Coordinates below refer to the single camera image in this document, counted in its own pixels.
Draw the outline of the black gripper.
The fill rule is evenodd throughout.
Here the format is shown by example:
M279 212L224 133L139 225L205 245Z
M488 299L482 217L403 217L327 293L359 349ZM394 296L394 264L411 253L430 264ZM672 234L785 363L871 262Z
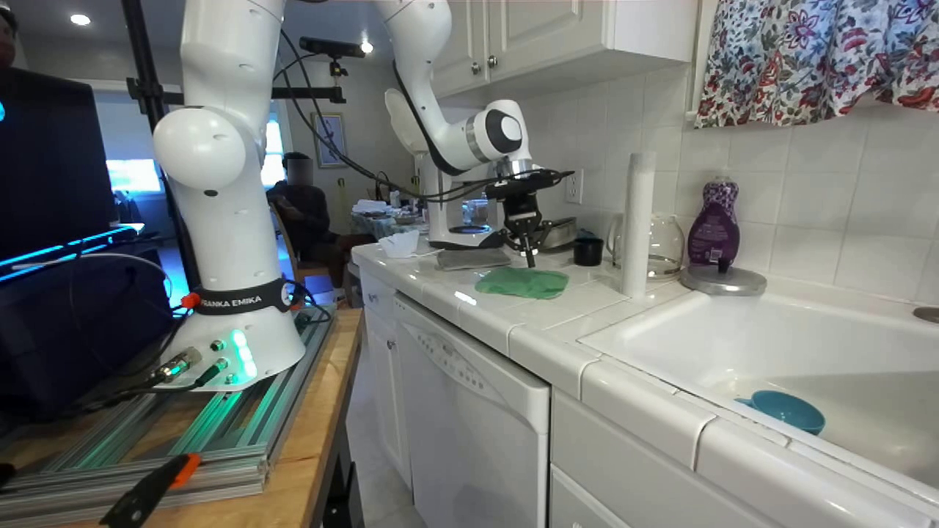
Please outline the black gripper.
M546 233L546 220L538 205L538 195L544 189L554 189L566 180L566 170L527 170L518 180L503 180L496 186L496 199L505 208L505 228L507 228L507 246L522 250L527 246L527 268L538 268L538 240Z

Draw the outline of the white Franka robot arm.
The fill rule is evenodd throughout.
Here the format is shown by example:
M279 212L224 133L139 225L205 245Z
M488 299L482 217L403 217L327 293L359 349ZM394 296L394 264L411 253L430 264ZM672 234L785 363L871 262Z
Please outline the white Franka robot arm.
M306 359L292 284L277 256L264 162L271 99L287 0L186 0L182 102L154 130L171 176L196 284L188 318L161 353L154 384L182 393L239 393ZM494 99L452 124L431 88L431 66L452 33L450 0L375 0L394 45L396 118L425 142L436 164L462 176L488 164L507 245L538 253L538 195L563 180L529 151L522 110Z

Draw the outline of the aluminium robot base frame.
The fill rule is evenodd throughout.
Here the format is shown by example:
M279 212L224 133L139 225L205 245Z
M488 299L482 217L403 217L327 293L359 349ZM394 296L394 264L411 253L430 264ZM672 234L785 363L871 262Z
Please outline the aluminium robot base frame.
M97 522L177 454L196 454L199 467L171 503L259 492L330 328L327 318L299 318L304 362L240 393L147 393L101 413L6 428L0 462L16 476L0 491L0 528Z

